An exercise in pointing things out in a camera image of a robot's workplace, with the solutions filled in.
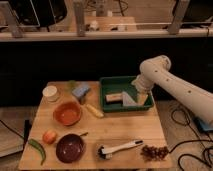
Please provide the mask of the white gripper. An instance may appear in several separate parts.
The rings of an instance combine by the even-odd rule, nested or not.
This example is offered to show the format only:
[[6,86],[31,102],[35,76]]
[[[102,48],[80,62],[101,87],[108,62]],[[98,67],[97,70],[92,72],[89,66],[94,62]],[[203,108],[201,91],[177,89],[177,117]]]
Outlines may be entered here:
[[148,93],[152,90],[154,87],[154,83],[150,80],[148,80],[143,75],[138,75],[133,81],[132,85],[136,88],[136,90],[139,92],[137,94],[137,103],[138,104],[144,104]]

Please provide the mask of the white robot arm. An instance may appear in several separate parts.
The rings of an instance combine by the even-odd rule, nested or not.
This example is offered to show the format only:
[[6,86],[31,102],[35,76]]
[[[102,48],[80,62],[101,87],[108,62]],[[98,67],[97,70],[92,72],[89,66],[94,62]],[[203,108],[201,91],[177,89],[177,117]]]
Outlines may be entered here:
[[213,126],[213,93],[171,74],[170,68],[171,61],[165,55],[144,60],[139,67],[140,74],[132,84],[142,94],[150,92],[157,84],[206,124]]

